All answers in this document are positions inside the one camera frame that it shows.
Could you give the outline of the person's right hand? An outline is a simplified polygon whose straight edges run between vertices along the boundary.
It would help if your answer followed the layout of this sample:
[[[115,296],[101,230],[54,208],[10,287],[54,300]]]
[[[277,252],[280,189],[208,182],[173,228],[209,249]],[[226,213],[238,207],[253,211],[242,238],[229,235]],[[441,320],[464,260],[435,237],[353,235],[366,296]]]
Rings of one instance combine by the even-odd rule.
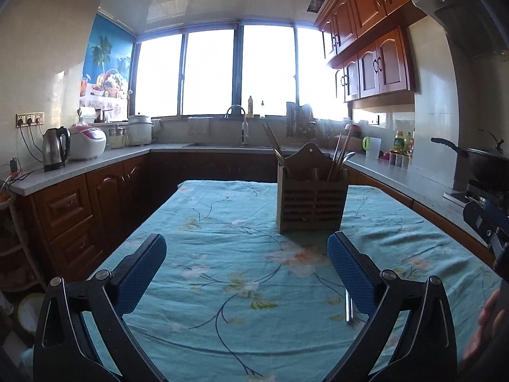
[[[491,337],[493,337],[493,335],[497,332],[498,328],[502,324],[502,321],[504,321],[506,317],[506,311],[501,309],[498,313],[495,312],[496,304],[499,299],[499,293],[500,289],[494,291],[490,298],[487,300],[486,304],[484,304],[483,308],[481,309],[480,315],[478,317],[478,327],[464,349],[463,360],[470,359],[480,350],[484,329],[487,327],[488,322],[491,319],[493,319]]]

